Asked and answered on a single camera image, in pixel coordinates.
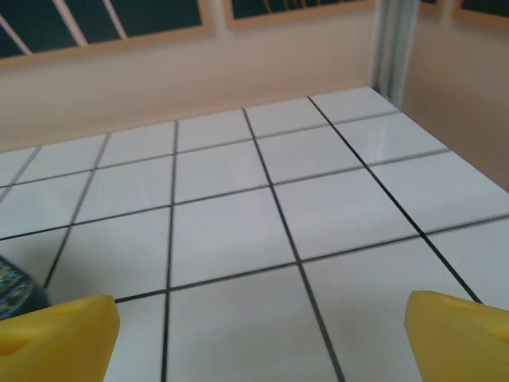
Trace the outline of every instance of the wall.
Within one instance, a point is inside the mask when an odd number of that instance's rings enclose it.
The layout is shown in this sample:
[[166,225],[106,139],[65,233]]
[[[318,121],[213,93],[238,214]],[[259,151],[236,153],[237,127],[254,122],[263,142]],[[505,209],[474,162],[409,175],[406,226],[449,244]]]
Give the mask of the wall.
[[375,13],[231,32],[0,72],[0,150],[369,84]]
[[402,109],[509,191],[509,33],[422,15]]

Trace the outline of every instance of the blue patterned object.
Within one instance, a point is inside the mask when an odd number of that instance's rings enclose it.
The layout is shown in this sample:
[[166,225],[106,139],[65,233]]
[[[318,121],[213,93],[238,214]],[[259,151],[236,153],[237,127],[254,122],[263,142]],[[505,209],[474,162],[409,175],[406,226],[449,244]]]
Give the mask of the blue patterned object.
[[0,320],[48,306],[45,291],[24,271],[0,256]]

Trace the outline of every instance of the framed picture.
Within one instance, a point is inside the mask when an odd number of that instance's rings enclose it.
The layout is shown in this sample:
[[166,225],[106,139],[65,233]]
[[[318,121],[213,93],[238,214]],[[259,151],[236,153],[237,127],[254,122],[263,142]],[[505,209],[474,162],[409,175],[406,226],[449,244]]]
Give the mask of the framed picture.
[[1,0],[0,68],[211,31],[208,0]]
[[509,30],[509,1],[456,0],[453,18],[494,29]]
[[424,14],[440,14],[444,0],[421,0],[420,11]]
[[375,0],[223,0],[229,29],[370,10],[374,6]]

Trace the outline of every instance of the white stripe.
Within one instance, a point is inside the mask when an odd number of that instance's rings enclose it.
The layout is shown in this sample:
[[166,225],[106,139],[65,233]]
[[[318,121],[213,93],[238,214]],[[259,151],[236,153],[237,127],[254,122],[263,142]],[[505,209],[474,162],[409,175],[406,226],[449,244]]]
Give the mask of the white stripe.
[[88,45],[87,39],[81,33],[81,29],[76,23],[76,20],[74,19],[74,16],[72,16],[72,13],[67,7],[65,1],[64,0],[52,0],[52,1],[53,4],[55,4],[56,9],[58,10],[58,13],[64,20],[65,25],[68,27],[69,32],[71,32],[71,35],[74,37],[74,41],[76,41],[76,44],[79,46]]
[[21,38],[19,38],[17,33],[14,32],[14,29],[12,29],[10,27],[9,23],[6,21],[5,18],[2,17],[1,14],[0,14],[0,25],[7,32],[7,34],[10,36],[10,38],[13,39],[13,41],[16,43],[18,48],[21,49],[21,51],[24,54],[28,54],[28,55],[32,54],[32,51],[29,49],[29,47],[25,45],[25,43],[23,42],[23,40]]
[[126,31],[124,30],[124,27],[120,22],[119,16],[115,12],[115,8],[113,8],[113,5],[111,4],[111,1],[103,0],[103,4],[106,7],[106,10],[108,11],[108,14],[110,15],[110,18],[113,21],[113,25],[115,26],[115,29],[117,29],[117,33],[119,34],[120,38],[126,40],[127,39]]

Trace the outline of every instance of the glossy tile surface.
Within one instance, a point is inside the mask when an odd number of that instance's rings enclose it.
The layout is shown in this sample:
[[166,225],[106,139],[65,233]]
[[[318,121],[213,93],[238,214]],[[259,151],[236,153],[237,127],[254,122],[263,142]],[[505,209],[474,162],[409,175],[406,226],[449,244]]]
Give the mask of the glossy tile surface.
[[69,224],[88,173],[14,186],[0,204],[0,238]]
[[333,123],[398,110],[371,88],[313,95],[311,98]]
[[173,152],[174,122],[113,133],[100,166],[137,161]]
[[33,181],[90,170],[94,166],[104,138],[104,135],[97,135],[43,146],[18,181]]
[[256,136],[327,124],[307,98],[246,109]]
[[404,319],[414,290],[468,299],[423,240],[305,266],[347,381],[422,382]]
[[172,294],[169,380],[337,381],[296,267]]
[[165,288],[168,220],[169,210],[158,209],[73,227],[49,284],[52,301]]
[[238,109],[112,133],[97,170],[101,137],[0,154],[0,255],[118,300],[106,382],[421,382],[410,292],[468,298],[440,255],[509,310],[509,195],[369,88],[312,98],[346,142],[304,98],[248,107],[256,138]]
[[267,183],[253,142],[181,154],[177,179],[176,202]]
[[366,170],[276,187],[302,259],[416,232]]
[[509,194],[454,153],[373,171],[425,231],[509,213]]
[[172,157],[97,170],[76,221],[168,205],[172,170]]
[[34,150],[24,149],[0,154],[0,187],[11,183]]
[[484,304],[509,310],[509,220],[432,235],[430,239]]
[[66,228],[0,241],[0,255],[44,285]]
[[117,311],[120,332],[104,382],[160,382],[165,296],[123,302]]
[[368,164],[445,148],[404,114],[341,123],[336,127]]
[[258,144],[272,182],[361,166],[331,127],[264,138]]
[[268,189],[175,209],[173,286],[295,260]]
[[242,110],[227,111],[179,122],[178,150],[218,145],[251,138]]

